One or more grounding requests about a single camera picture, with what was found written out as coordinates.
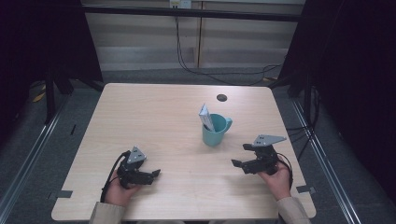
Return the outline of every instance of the teal mug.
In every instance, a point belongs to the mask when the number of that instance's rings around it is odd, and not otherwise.
[[[211,114],[213,126],[215,128],[214,132],[209,131],[204,125],[202,126],[202,136],[205,144],[210,147],[218,145],[224,134],[230,129],[233,124],[233,120],[230,118],[224,118],[222,115]]]

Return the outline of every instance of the wooden table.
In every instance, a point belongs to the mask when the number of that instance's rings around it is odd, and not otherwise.
[[[225,94],[226,102],[217,99]],[[216,147],[202,141],[198,113],[233,119]],[[57,200],[55,220],[87,220],[117,157],[138,146],[148,157],[140,171],[161,169],[152,185],[131,200],[129,220],[212,220],[277,218],[276,202],[257,175],[245,175],[231,159],[255,159],[242,145],[258,134],[287,136],[270,89],[158,84],[107,84],[65,180],[71,198]],[[299,194],[304,177],[288,140],[274,144],[294,172],[291,194],[307,214],[316,214],[309,193]]]

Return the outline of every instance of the gray floor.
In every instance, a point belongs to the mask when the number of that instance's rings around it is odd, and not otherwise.
[[[210,73],[231,73],[236,69],[206,69]],[[261,71],[257,68],[238,69],[238,72]],[[267,77],[276,77],[278,68],[267,72]],[[200,85],[249,85],[262,79],[257,75],[194,75],[182,69],[123,71],[103,73],[105,83],[176,83]],[[268,82],[259,82],[255,86],[265,86]],[[71,96],[57,95],[57,102],[66,99],[66,104],[60,115],[47,144],[38,157],[34,169],[27,177],[23,191],[7,217],[6,223],[56,223],[50,213],[55,201],[48,199],[51,192],[62,188],[65,177],[78,150],[80,141],[89,124],[92,112],[100,97],[100,92],[94,91],[84,84],[75,82],[76,89]],[[26,102],[20,114],[13,134],[1,146],[0,151],[0,194],[2,197],[9,188],[14,176],[24,163],[26,155],[35,143],[43,129],[46,116],[45,101],[32,103],[39,88],[31,90],[31,97]],[[287,128],[300,127],[287,87],[276,88],[273,93],[280,113]],[[304,147],[307,138],[304,132],[291,130],[290,141],[296,154]],[[396,209],[386,194],[367,173],[364,167],[355,159],[348,145],[340,137],[332,118],[322,106],[319,111],[316,134],[323,145],[334,171],[343,184],[347,195],[354,204],[361,223],[396,223]],[[314,150],[308,144],[300,160],[307,185],[314,187],[312,194],[317,215],[313,223],[348,223],[339,203],[334,197],[331,186],[320,167]],[[259,223],[274,223],[274,221],[258,221]]]

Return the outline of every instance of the person's arm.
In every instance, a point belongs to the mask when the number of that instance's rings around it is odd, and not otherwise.
[[[311,223],[300,200],[291,197],[288,168],[280,162],[277,163],[277,167],[278,170],[273,175],[264,172],[257,174],[267,183],[269,190],[274,195],[279,214],[288,224]]]
[[[131,201],[131,197],[138,192],[142,186],[134,185],[125,189],[114,172],[111,179],[114,179],[108,187],[104,203],[96,203],[90,224],[118,224],[125,213],[125,207]]]

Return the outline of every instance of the human hand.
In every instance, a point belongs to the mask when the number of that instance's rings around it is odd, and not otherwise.
[[[288,168],[278,162],[276,164],[277,172],[273,175],[268,175],[265,172],[258,172],[257,174],[267,183],[268,188],[271,190],[271,193],[274,195],[277,201],[291,197],[290,194],[290,173]]]
[[[131,197],[142,188],[141,185],[132,185],[129,189],[125,189],[117,178],[117,171],[113,172],[111,179],[114,180],[108,187],[105,203],[126,207],[131,201]]]

